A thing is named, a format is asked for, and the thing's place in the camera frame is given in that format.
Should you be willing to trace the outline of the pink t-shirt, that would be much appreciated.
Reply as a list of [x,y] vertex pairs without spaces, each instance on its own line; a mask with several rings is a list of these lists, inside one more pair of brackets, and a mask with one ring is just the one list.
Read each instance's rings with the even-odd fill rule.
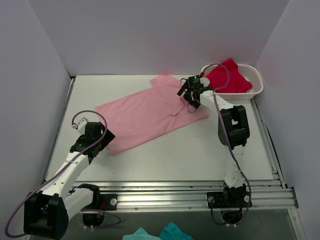
[[125,152],[164,134],[207,118],[209,113],[191,107],[178,96],[180,81],[167,72],[151,79],[151,87],[98,105],[115,138],[108,145],[113,155]]

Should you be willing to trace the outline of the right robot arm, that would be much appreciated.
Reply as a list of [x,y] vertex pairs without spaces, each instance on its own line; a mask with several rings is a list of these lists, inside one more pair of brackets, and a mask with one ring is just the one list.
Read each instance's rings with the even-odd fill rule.
[[177,95],[195,109],[204,106],[218,115],[218,139],[230,153],[226,160],[223,191],[207,193],[208,207],[251,207],[251,185],[243,172],[244,152],[250,137],[246,108],[217,95],[205,77],[195,75],[183,78],[182,81]]

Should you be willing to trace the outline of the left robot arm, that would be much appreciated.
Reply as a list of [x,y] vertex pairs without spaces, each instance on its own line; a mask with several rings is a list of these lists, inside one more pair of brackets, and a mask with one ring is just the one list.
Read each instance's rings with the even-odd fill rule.
[[79,123],[80,136],[52,181],[36,191],[24,203],[23,231],[27,235],[59,240],[69,221],[82,209],[97,210],[102,204],[98,186],[82,183],[70,193],[79,175],[115,138],[101,122]]

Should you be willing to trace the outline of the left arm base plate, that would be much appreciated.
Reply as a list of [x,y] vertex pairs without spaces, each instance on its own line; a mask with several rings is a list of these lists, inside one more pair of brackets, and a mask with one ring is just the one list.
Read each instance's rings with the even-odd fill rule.
[[94,196],[91,204],[85,206],[83,210],[115,211],[118,204],[118,195],[115,193],[100,194]]

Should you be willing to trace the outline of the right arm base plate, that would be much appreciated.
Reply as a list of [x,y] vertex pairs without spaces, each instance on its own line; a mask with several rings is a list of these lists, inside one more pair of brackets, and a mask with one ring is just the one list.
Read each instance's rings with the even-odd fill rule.
[[213,209],[230,209],[230,208],[246,208],[253,206],[252,201],[249,201],[249,191],[245,193],[225,193],[222,191],[218,192],[207,192],[207,206]]

